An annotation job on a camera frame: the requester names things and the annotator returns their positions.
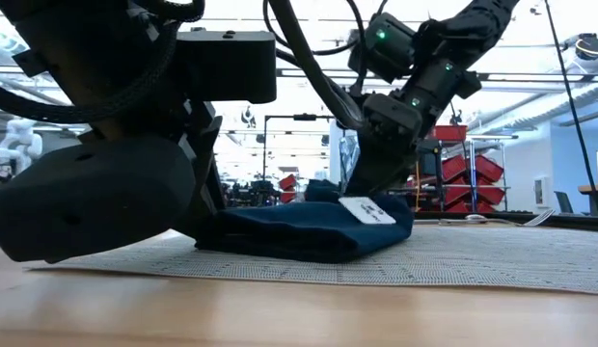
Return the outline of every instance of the woven mat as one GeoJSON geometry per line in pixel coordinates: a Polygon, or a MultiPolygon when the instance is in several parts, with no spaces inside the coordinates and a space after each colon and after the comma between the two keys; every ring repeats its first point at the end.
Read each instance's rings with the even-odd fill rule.
{"type": "Polygon", "coordinates": [[[407,241],[347,264],[194,249],[177,236],[48,268],[348,285],[500,286],[598,294],[598,233],[530,227],[416,227],[407,241]]]}

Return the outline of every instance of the white label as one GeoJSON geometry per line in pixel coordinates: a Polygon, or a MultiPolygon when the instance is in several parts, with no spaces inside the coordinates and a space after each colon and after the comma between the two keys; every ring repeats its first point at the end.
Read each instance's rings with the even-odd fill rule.
{"type": "Polygon", "coordinates": [[[370,198],[340,198],[340,203],[363,224],[395,224],[395,219],[370,198]]]}

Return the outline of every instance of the desk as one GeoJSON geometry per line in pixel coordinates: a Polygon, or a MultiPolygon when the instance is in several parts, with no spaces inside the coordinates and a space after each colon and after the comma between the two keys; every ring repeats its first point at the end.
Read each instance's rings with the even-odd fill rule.
{"type": "MultiPolygon", "coordinates": [[[[595,185],[595,189],[597,190],[597,194],[598,194],[598,184],[595,185]]],[[[590,189],[590,186],[580,186],[580,187],[578,187],[578,191],[581,194],[588,196],[588,203],[590,205],[590,215],[598,216],[597,205],[592,196],[592,190],[590,189]]]]}
{"type": "Polygon", "coordinates": [[[598,347],[598,296],[26,272],[0,251],[0,347],[598,347]]]}

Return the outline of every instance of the wooden surface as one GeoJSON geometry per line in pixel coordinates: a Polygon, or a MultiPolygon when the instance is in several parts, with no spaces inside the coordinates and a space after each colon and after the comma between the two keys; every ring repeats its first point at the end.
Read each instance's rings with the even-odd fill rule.
{"type": "MultiPolygon", "coordinates": [[[[597,193],[598,193],[598,184],[595,184],[595,189],[597,189],[597,193]]],[[[590,189],[590,186],[579,186],[578,187],[578,191],[582,194],[590,194],[592,193],[592,190],[590,189]]]]}
{"type": "Polygon", "coordinates": [[[598,296],[23,273],[0,251],[0,346],[598,346],[598,296]]]}

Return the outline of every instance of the navy blue cloth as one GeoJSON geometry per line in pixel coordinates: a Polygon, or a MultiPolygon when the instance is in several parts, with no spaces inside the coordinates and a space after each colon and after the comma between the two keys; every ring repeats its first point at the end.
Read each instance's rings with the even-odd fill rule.
{"type": "Polygon", "coordinates": [[[310,262],[340,263],[390,247],[411,235],[413,213],[405,200],[373,200],[395,225],[365,225],[338,203],[338,187],[311,181],[306,202],[218,212],[201,228],[201,250],[310,262]]]}

